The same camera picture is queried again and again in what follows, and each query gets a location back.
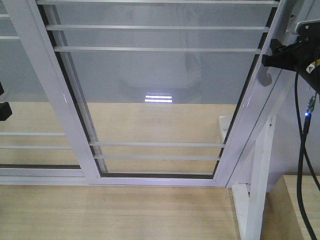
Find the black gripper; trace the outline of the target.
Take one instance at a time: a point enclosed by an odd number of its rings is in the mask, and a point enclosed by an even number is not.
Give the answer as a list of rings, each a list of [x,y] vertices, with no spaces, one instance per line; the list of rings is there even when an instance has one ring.
[[[0,121],[6,121],[12,115],[10,103],[7,101],[0,103]]]
[[[271,55],[264,54],[264,67],[283,68],[306,74],[320,72],[320,21],[304,20],[297,23],[294,33],[297,41],[285,47],[278,39],[270,42]]]

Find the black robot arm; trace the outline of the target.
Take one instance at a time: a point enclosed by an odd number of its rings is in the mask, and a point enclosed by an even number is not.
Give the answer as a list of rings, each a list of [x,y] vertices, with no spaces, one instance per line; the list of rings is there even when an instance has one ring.
[[[180,25],[180,24],[145,24],[145,23],[98,23],[98,24],[62,24],[43,22],[46,30],[63,34],[65,31],[88,33],[93,30],[124,31],[129,42],[134,34],[149,33],[157,40],[168,40],[169,34],[176,33],[177,39],[189,37],[203,38],[205,34],[230,31],[229,37],[236,34],[260,31],[267,33],[267,26],[227,26],[227,25]],[[272,67],[299,72],[305,81],[316,91],[320,89],[320,62],[315,59],[315,48],[312,41],[319,37],[317,21],[303,21],[297,26],[301,41],[289,46],[273,40],[274,56],[265,56],[263,63]],[[116,76],[107,77],[105,73],[95,70],[86,80],[89,85],[87,100],[97,103],[142,103],[155,100],[172,99],[176,104],[233,104],[240,83],[232,82],[229,73],[239,67],[239,63],[227,59],[223,63],[217,57],[205,63],[204,57],[232,53],[256,53],[252,47],[95,47],[95,51],[109,51],[138,54],[137,59],[123,58],[113,65]]]

